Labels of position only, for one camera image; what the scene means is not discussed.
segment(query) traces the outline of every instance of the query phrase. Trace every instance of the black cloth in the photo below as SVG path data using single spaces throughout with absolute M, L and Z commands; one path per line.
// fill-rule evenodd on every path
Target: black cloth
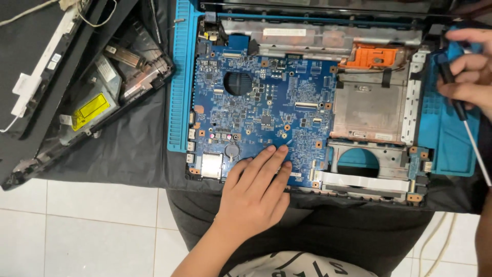
M 220 196 L 168 190 L 178 229 L 191 250 L 212 224 Z M 319 206 L 293 227 L 274 226 L 242 244 L 219 276 L 237 264 L 280 251 L 303 251 L 389 277 L 432 219 L 432 211 L 370 204 Z
M 168 37 L 172 54 L 172 20 L 175 1 L 156 0 L 157 17 L 164 39 Z M 138 107 L 103 130 L 98 139 L 90 139 L 60 159 L 56 166 L 39 177 L 73 182 L 107 182 L 135 186 L 160 187 L 220 195 L 222 184 L 214 180 L 195 182 L 185 179 L 186 154 L 166 148 L 169 88 L 159 89 Z M 482 118 L 479 148 L 485 162 L 492 164 L 492 127 Z M 434 175 L 429 184 L 427 206 L 424 209 L 460 213 L 480 213 L 487 186 L 480 169 L 470 178 Z M 293 195 L 297 208 L 310 208 L 333 203 L 351 205 L 344 199 Z

